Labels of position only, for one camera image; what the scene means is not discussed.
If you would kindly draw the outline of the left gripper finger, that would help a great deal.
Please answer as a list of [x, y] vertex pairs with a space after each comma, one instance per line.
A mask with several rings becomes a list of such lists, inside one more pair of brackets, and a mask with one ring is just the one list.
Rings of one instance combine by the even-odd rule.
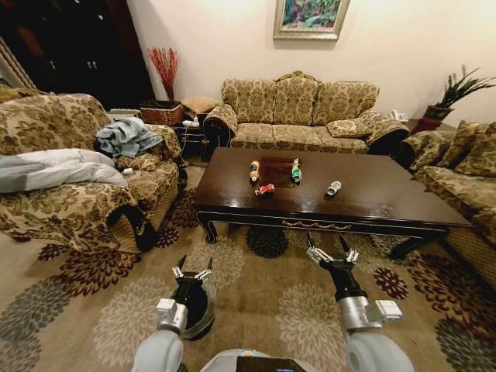
[[194, 276], [194, 279], [195, 280], [198, 280], [198, 281], [203, 281], [204, 279], [206, 279], [210, 274], [212, 274], [213, 272], [213, 258], [210, 257], [209, 261], [208, 261], [208, 266], [205, 270], [199, 272], [198, 274], [196, 274]]
[[183, 267], [183, 265], [184, 265], [184, 262], [185, 262], [185, 260], [186, 260], [186, 257], [187, 257], [187, 256], [186, 256], [186, 255], [184, 255], [184, 256], [183, 256], [183, 257], [182, 257], [182, 258], [181, 258], [181, 259], [177, 262], [177, 264], [171, 268], [171, 270], [172, 270], [172, 272], [173, 272], [173, 274], [174, 274], [174, 276], [175, 276], [175, 278], [176, 278], [176, 279], [179, 279], [179, 278], [184, 277], [184, 273], [182, 272], [182, 267]]

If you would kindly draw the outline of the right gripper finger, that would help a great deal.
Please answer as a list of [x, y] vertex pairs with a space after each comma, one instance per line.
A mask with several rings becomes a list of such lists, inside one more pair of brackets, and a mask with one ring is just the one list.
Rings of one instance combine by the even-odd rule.
[[339, 241], [340, 241], [340, 244], [344, 250], [344, 252], [346, 253], [346, 258], [345, 258], [345, 261], [346, 262], [349, 262], [349, 263], [356, 263], [357, 261], [357, 258], [359, 256], [359, 252], [357, 250], [353, 250], [349, 247], [347, 241], [345, 240], [343, 234], [339, 234]]
[[307, 231], [306, 243], [307, 243], [306, 253], [311, 260], [313, 260], [317, 264], [320, 264], [321, 262], [325, 262], [325, 263], [330, 262], [330, 256], [323, 250], [320, 250], [315, 245], [314, 239], [312, 238], [312, 235], [309, 231]]

